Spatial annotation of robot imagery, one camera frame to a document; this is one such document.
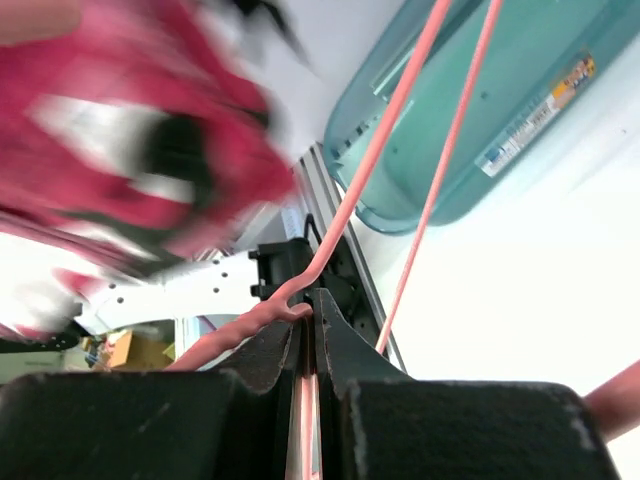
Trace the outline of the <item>pink patterned trousers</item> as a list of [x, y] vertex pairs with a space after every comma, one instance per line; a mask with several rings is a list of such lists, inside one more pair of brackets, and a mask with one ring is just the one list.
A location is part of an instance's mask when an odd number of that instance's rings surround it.
[[31, 280], [20, 257], [2, 338], [47, 341], [103, 278], [148, 278], [286, 198], [270, 123], [191, 1], [3, 2], [1, 230], [95, 272]]

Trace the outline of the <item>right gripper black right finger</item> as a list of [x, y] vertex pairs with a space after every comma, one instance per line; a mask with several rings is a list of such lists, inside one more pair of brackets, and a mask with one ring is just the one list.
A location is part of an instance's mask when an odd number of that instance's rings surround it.
[[312, 294], [327, 479], [615, 479], [583, 401], [546, 382], [419, 381]]

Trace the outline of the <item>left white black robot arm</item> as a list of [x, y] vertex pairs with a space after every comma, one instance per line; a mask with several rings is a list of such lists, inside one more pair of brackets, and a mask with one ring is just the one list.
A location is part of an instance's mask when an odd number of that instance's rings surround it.
[[127, 279], [62, 249], [1, 237], [1, 350], [64, 351], [122, 330], [173, 336], [178, 352], [254, 307], [248, 252]]

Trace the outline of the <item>pink hanger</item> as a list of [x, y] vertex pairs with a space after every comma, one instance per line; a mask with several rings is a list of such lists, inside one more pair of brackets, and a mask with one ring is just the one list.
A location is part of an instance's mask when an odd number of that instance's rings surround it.
[[[583, 389], [639, 354], [639, 32], [466, 215], [430, 221], [505, 1], [485, 20], [379, 345], [397, 336], [427, 381], [546, 379]], [[347, 186], [356, 212], [433, 45], [415, 47]]]

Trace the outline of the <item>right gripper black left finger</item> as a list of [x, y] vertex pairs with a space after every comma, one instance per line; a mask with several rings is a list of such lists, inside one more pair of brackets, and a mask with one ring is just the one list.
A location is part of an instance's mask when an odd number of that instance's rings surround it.
[[1, 390], [5, 479], [282, 479], [303, 328], [197, 372], [38, 373]]

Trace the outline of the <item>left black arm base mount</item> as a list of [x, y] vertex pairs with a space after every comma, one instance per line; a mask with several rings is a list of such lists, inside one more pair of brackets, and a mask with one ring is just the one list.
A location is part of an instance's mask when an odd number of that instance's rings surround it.
[[[260, 244], [248, 253], [257, 262], [258, 283], [250, 287], [253, 297], [264, 301], [287, 280], [302, 273], [312, 257], [312, 246], [321, 240], [314, 216], [307, 214], [303, 235], [276, 243]], [[341, 238], [318, 279], [310, 285], [329, 290], [346, 322], [370, 345], [379, 327], [365, 292], [365, 285], [345, 238]]]

